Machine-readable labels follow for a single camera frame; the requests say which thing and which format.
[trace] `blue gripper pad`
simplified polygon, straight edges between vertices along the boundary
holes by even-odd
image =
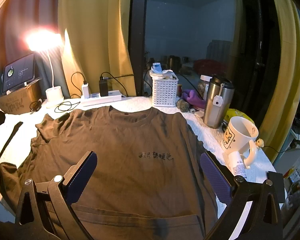
[[[72,178],[72,180],[69,182],[66,194],[66,201],[69,205],[76,203],[79,200],[96,166],[97,155],[96,153],[92,152],[78,172],[74,174],[74,178]]]
[[[220,202],[229,205],[232,200],[231,185],[207,153],[201,155],[200,165]]]

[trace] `glass door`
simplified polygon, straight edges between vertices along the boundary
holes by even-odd
[[[172,69],[183,89],[196,87],[201,75],[220,74],[235,86],[231,107],[258,119],[259,113],[253,108],[263,107],[268,100],[265,96],[271,94],[259,96],[264,90],[264,77],[272,79],[272,87],[266,89],[271,92],[280,65],[280,34],[273,0],[142,1],[138,0],[137,6],[137,0],[132,0],[129,40],[137,90],[141,80],[140,95],[151,94],[152,81],[146,71],[154,62]],[[271,47],[278,57],[268,66],[270,30],[275,32],[272,37],[279,49]]]

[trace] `t-shirt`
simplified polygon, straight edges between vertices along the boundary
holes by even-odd
[[[50,181],[94,151],[98,165],[72,208],[95,239],[202,240],[217,221],[200,167],[205,149],[181,113],[105,106],[46,115],[36,127],[21,166],[0,165],[0,192],[12,209],[26,179]]]

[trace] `cardboard box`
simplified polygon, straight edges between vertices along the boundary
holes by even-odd
[[[35,80],[8,95],[0,96],[0,109],[6,114],[30,112],[30,104],[42,98],[39,80]]]

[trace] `gray curtain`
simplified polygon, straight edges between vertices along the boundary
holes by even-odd
[[[7,64],[27,55],[30,51],[24,42],[26,32],[46,27],[58,32],[58,0],[7,0],[0,9],[0,94],[1,76]],[[60,51],[49,50],[54,71],[54,85],[61,86],[65,98],[69,90],[63,72]],[[52,86],[52,75],[47,55],[35,52],[35,76],[40,77],[42,95]]]

